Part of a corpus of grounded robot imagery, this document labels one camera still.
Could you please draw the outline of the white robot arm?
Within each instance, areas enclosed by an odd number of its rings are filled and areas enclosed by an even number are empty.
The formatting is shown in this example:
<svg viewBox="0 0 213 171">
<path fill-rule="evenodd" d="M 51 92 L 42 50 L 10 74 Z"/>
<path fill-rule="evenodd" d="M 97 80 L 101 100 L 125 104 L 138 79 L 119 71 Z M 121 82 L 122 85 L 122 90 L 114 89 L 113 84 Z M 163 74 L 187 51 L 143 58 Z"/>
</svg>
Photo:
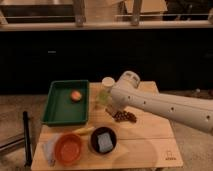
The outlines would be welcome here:
<svg viewBox="0 0 213 171">
<path fill-rule="evenodd" d="M 135 107 L 213 135 L 213 100 L 146 92 L 139 84 L 132 71 L 120 76 L 110 90 L 117 110 Z"/>
</svg>

